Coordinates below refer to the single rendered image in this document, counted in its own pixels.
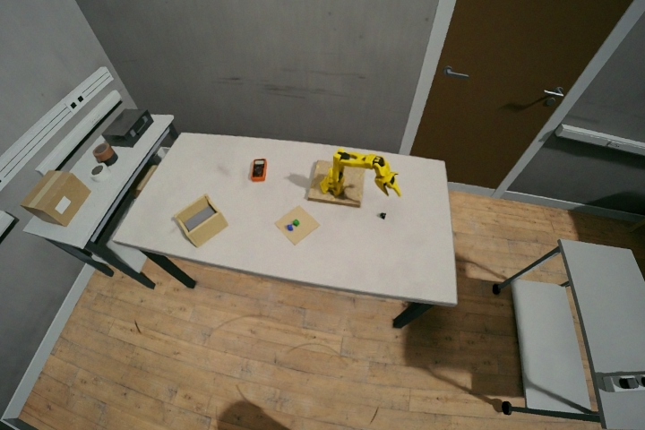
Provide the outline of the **tan open wooden crate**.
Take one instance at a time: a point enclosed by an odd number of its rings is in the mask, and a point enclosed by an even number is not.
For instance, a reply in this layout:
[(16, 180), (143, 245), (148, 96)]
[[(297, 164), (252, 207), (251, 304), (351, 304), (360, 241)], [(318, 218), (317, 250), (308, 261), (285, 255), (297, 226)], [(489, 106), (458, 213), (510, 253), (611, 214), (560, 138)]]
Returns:
[(228, 226), (222, 212), (208, 200), (195, 200), (177, 212), (175, 218), (197, 248)]

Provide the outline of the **orange pocket multimeter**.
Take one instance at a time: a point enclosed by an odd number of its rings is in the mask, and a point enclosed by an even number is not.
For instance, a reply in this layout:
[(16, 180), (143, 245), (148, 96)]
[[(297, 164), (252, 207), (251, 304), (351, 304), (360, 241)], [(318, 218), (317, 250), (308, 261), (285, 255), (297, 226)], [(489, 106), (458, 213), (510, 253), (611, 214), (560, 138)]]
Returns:
[(266, 177), (267, 160), (254, 159), (251, 179), (253, 182), (264, 182)]

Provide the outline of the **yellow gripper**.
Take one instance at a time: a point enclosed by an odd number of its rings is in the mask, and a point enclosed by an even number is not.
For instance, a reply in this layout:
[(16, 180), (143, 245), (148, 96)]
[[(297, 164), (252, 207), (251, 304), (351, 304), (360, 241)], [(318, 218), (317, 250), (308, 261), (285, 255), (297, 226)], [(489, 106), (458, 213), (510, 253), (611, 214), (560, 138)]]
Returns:
[[(386, 185), (389, 189), (392, 189), (392, 188), (393, 188), (393, 190), (396, 192), (396, 194), (397, 194), (399, 197), (401, 197), (400, 189), (398, 188), (398, 186), (397, 186), (397, 184), (396, 184), (397, 179), (396, 179), (396, 177), (395, 177), (395, 175), (398, 175), (398, 173), (399, 173), (399, 172), (390, 172), (390, 174), (389, 174), (389, 175), (387, 175), (387, 176), (385, 176), (385, 177), (376, 176), (376, 177), (375, 177), (375, 179), (374, 179), (374, 181), (375, 181), (376, 185), (377, 185), (377, 186), (378, 186), (378, 187), (379, 187), (379, 188), (380, 188), (380, 189), (381, 189), (381, 190), (382, 190), (382, 191), (383, 191), (387, 196), (389, 196), (389, 194), (388, 194), (388, 191), (387, 191), (387, 189), (386, 189), (385, 185)], [(386, 182), (386, 183), (385, 183), (385, 182)], [(385, 183), (385, 184), (384, 184), (384, 183)]]

